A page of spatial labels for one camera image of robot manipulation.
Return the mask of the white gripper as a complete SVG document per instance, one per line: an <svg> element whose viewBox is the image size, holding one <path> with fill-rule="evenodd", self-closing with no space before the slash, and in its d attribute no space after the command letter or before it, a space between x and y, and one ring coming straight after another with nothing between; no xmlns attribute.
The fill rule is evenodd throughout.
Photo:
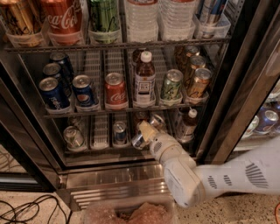
<svg viewBox="0 0 280 224"><path fill-rule="evenodd" d="M150 142L150 153L161 165L171 158L186 155L182 145L173 136L158 133L158 130L148 122L140 122L139 131L142 133L143 140Z"/></svg>

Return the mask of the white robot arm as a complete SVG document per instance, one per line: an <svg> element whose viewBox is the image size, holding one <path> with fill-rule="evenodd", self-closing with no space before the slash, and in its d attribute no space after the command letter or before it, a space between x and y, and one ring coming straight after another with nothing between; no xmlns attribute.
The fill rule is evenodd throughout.
<svg viewBox="0 0 280 224"><path fill-rule="evenodd" d="M225 164L197 165L182 145L151 124L139 124L150 154L163 166L164 181L181 207L192 207L224 193L280 193L280 138Z"/></svg>

